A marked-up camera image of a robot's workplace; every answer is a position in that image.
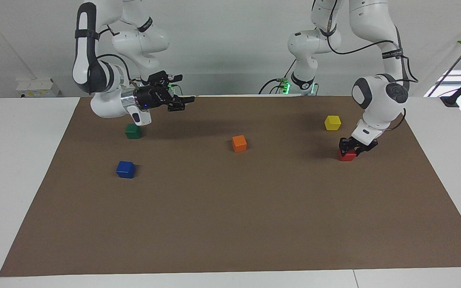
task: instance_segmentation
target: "yellow cube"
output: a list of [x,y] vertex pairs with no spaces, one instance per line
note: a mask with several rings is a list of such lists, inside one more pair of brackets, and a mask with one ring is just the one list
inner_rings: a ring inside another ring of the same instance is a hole
[[325,127],[328,131],[337,131],[341,127],[341,119],[339,116],[328,116],[325,120]]

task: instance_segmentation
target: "colored block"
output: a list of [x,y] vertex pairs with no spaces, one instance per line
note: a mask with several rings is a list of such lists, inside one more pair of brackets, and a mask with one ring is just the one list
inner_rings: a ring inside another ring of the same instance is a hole
[[232,147],[235,153],[243,152],[247,150],[247,140],[245,136],[240,135],[232,138]]
[[126,128],[126,135],[128,139],[140,139],[141,138],[141,129],[136,124],[128,124]]
[[341,150],[339,150],[339,160],[341,160],[342,162],[353,161],[355,157],[357,157],[357,153],[355,152],[355,150],[348,151],[348,153],[346,153],[346,155],[344,156],[341,154]]
[[136,167],[133,162],[121,161],[117,167],[117,174],[120,178],[133,179]]
[[328,131],[337,131],[341,127],[339,116],[328,116],[325,120],[325,127]]

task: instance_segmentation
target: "white wall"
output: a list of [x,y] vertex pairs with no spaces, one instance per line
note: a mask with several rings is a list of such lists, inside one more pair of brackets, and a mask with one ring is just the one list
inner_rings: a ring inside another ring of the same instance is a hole
[[[0,0],[0,42],[9,44],[0,48],[0,96],[14,95],[15,77],[31,76],[52,77],[66,96],[83,95],[70,76],[79,4],[80,0]],[[289,35],[313,29],[311,4],[310,0],[146,2],[155,24],[171,39],[170,49],[157,56],[169,73],[185,75],[181,84],[187,94],[257,93],[267,80],[283,76],[293,60],[287,50]],[[345,4],[338,18],[344,37],[341,51],[367,44],[351,32],[347,9]],[[390,10],[412,70],[421,80],[412,95],[422,96],[459,55],[461,2],[391,0]],[[110,35],[101,42],[101,53],[113,52]],[[318,60],[322,95],[349,95],[358,77],[383,71],[376,47],[354,55],[321,55]]]

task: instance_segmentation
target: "white robotic arm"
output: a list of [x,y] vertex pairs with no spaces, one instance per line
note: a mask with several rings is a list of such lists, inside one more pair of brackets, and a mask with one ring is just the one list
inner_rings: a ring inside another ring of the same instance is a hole
[[[109,24],[121,20],[134,29],[113,33]],[[138,67],[142,87],[130,79],[128,69],[100,60],[97,44],[101,32],[111,31],[113,45]],[[158,60],[151,53],[168,49],[164,31],[154,26],[141,0],[87,0],[78,10],[76,29],[76,58],[72,76],[80,89],[95,93],[91,107],[102,118],[131,115],[135,124],[152,122],[149,109],[168,105],[169,111],[182,111],[194,98],[180,98],[168,88],[171,82],[182,80],[182,75],[167,75],[159,71]]]
[[[341,36],[334,21],[344,0],[317,0],[313,7],[314,31],[302,31],[289,38],[289,51],[296,57],[291,80],[308,95],[313,85],[317,53],[337,52]],[[340,150],[345,155],[355,150],[357,155],[370,151],[377,145],[377,138],[405,109],[408,100],[409,80],[404,63],[401,39],[393,24],[387,0],[349,0],[351,29],[358,37],[378,45],[382,51],[385,72],[360,78],[353,86],[353,99],[363,108],[364,115],[351,138],[342,138]]]

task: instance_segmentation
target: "brown mat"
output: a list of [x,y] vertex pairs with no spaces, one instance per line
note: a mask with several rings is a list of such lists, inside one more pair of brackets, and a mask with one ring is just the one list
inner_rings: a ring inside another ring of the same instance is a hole
[[[0,276],[461,266],[461,216],[408,125],[337,160],[362,115],[350,97],[198,98],[155,109],[139,140],[89,101]],[[135,179],[117,177],[121,160]]]

